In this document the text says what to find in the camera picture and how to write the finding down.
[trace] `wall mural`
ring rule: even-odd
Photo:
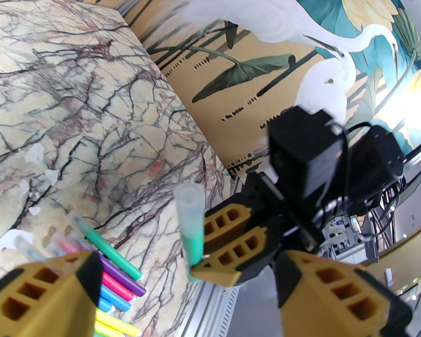
[[[300,103],[380,124],[404,154],[421,143],[421,41],[399,0],[142,0],[124,18],[231,173],[262,167],[268,120]]]

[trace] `marble surface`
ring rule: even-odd
[[[0,237],[63,229],[71,206],[144,274],[121,314],[173,336],[191,300],[172,189],[229,177],[122,17],[61,0],[0,0]],[[0,251],[0,277],[26,258]]]

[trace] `light green marker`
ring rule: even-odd
[[[201,262],[204,249],[204,205],[206,194],[197,183],[183,183],[174,191],[176,211],[185,251],[189,281],[198,282],[190,276],[190,268]]]

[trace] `yellow marker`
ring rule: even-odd
[[[129,323],[123,322],[118,318],[109,316],[107,313],[104,313],[102,310],[97,310],[97,315],[95,316],[98,322],[105,324],[113,328],[114,330],[118,330],[133,337],[139,337],[142,335],[142,331],[138,328],[132,326]]]
[[[125,337],[122,332],[112,329],[99,321],[95,321],[95,332],[106,337]]]

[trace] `marker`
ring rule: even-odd
[[[109,258],[113,263],[125,271],[128,276],[132,279],[141,279],[143,277],[142,273],[135,268],[129,261],[126,260],[119,252],[114,249],[110,244],[108,244],[100,234],[90,227],[86,221],[78,215],[74,210],[72,210],[68,217],[74,223],[75,226],[91,241],[97,249],[99,249],[105,256]]]
[[[103,297],[100,297],[98,300],[98,308],[103,312],[110,313],[112,312],[113,305],[108,300],[105,300]]]
[[[46,257],[42,255],[32,244],[21,236],[14,238],[15,248],[26,254],[30,260],[44,261]]]
[[[115,317],[109,316],[103,311],[97,310],[95,318],[97,319],[97,321],[105,324],[106,326],[109,326],[129,336],[139,337],[142,335],[142,331],[138,328],[134,327],[129,323],[125,323]]]
[[[105,300],[108,300],[115,306],[115,308],[123,312],[127,312],[131,309],[131,305],[129,304],[129,302],[125,301],[123,298],[120,298],[106,286],[101,285],[100,297],[104,298]]]
[[[134,294],[132,292],[128,291],[124,286],[119,284],[106,272],[103,272],[101,283],[103,283],[106,287],[108,287],[108,289],[122,297],[124,300],[127,300],[128,302],[134,298]]]
[[[66,252],[53,240],[51,240],[45,249],[52,257],[62,257],[66,255]]]
[[[75,245],[77,249],[81,251],[95,251],[94,247],[89,244],[84,237],[81,236],[80,233],[76,230],[69,230],[66,229],[66,236],[67,239]],[[119,270],[116,265],[114,265],[110,260],[108,260],[105,256],[99,254],[101,263],[103,265],[103,270],[111,276],[114,280],[116,280],[119,284],[124,286],[126,289],[134,293],[138,297],[142,297],[145,295],[147,290],[140,286],[137,282],[127,276],[123,271]]]
[[[186,254],[189,281],[198,282],[190,275],[190,268],[201,262],[204,249],[204,205],[206,194],[197,183],[183,183],[173,192],[176,202],[179,230]]]
[[[125,335],[121,333],[120,331],[117,331],[98,321],[95,321],[95,332],[107,337],[125,337]]]
[[[53,234],[51,242],[58,244],[62,248],[62,250],[68,254],[79,252],[79,250],[58,231],[56,231]],[[134,298],[134,294],[131,291],[119,284],[106,272],[103,272],[103,278],[101,280],[101,283],[108,287],[112,292],[118,294],[124,300],[131,301]]]

